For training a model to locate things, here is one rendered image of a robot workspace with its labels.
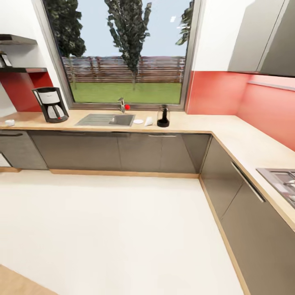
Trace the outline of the coffee cup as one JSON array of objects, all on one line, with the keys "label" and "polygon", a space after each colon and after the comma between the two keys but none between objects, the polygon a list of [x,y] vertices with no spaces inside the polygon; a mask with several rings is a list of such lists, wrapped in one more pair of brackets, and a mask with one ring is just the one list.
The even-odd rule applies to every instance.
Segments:
[{"label": "coffee cup", "polygon": [[8,126],[14,126],[14,125],[15,125],[15,121],[14,121],[14,120],[8,120],[8,121],[5,121],[5,123],[6,123]]}]

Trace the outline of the electric kettle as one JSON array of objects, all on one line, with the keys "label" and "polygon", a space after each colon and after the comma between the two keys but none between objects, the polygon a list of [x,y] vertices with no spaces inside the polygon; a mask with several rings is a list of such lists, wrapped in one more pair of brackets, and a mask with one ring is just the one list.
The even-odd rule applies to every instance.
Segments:
[{"label": "electric kettle", "polygon": [[158,111],[157,126],[158,127],[168,127],[170,124],[170,110],[169,106],[163,104],[160,106]]}]

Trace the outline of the bottle of coffee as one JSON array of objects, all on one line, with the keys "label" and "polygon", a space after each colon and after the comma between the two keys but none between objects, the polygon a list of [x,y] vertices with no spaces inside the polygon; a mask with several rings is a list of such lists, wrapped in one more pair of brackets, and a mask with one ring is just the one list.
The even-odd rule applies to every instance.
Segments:
[{"label": "bottle of coffee", "polygon": [[2,68],[12,68],[12,65],[10,64],[7,54],[4,52],[0,52],[0,61],[2,64]]}]

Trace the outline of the paper coffee filter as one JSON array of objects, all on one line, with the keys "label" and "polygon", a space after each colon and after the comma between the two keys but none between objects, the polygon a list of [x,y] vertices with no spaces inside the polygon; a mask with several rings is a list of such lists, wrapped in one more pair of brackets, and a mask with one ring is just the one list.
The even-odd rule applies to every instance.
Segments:
[{"label": "paper coffee filter", "polygon": [[148,117],[144,126],[152,125],[152,124],[154,124],[153,123],[153,118],[152,117]]}]

